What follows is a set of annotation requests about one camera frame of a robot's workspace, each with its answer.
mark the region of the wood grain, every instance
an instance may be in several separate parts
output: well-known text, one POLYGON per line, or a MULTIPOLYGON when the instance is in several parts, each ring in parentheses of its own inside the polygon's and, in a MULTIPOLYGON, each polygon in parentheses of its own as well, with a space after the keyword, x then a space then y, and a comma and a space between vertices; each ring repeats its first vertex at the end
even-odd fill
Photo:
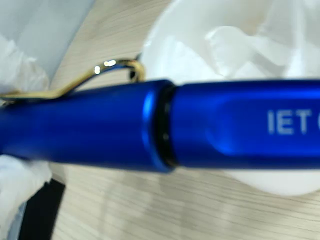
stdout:
MULTIPOLYGON (((168 0, 97 0, 68 49, 56 88, 106 59, 134 57, 168 0)), ((126 72, 86 88, 124 82, 126 72)), ((320 195, 278 197, 221 171, 170 175, 52 165, 66 182, 54 240, 316 240, 320 195)))

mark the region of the pen cap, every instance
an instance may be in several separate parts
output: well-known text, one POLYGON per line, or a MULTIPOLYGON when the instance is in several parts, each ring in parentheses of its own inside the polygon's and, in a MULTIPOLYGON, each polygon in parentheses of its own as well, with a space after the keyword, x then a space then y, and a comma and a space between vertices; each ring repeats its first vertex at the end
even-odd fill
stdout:
POLYGON ((0 151, 24 159, 168 172, 154 115, 166 80, 71 93, 0 108, 0 151))

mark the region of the plastic bag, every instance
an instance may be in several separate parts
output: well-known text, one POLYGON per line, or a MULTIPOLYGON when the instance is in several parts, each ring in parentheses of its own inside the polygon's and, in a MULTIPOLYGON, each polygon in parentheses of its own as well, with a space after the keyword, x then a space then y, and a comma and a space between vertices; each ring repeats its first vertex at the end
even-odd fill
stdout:
MULTIPOLYGON (((41 91, 49 87, 46 73, 13 41, 0 35, 0 92, 41 91)), ((0 240, 7 237, 19 206, 34 195, 52 173, 46 161, 23 161, 0 155, 0 240)))
MULTIPOLYGON (((146 78, 175 84, 320 76, 317 0, 173 0, 141 55, 146 78)), ((320 189, 319 170, 225 170, 279 195, 320 189)))

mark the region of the blue pen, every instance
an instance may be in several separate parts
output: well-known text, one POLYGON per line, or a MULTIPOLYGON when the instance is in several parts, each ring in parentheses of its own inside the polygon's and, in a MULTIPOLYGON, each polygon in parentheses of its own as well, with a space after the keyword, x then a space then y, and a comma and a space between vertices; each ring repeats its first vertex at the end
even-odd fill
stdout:
POLYGON ((319 80, 175 86, 139 82, 141 66, 121 59, 92 71, 56 92, 0 95, 0 152, 148 172, 320 168, 319 80), (73 92, 124 67, 138 83, 73 92))

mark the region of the pen clip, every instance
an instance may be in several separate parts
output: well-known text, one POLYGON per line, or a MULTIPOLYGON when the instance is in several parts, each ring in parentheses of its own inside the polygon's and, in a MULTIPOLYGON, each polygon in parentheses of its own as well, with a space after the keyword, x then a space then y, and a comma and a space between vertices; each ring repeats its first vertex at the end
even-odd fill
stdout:
POLYGON ((57 99, 71 93, 92 78, 116 69, 131 69, 131 71, 135 73, 129 80, 131 83, 143 82, 145 80, 145 69, 140 62, 130 58, 119 58, 104 61, 103 63, 94 66, 62 88, 47 91, 4 93, 0 94, 0 99, 7 103, 57 99))

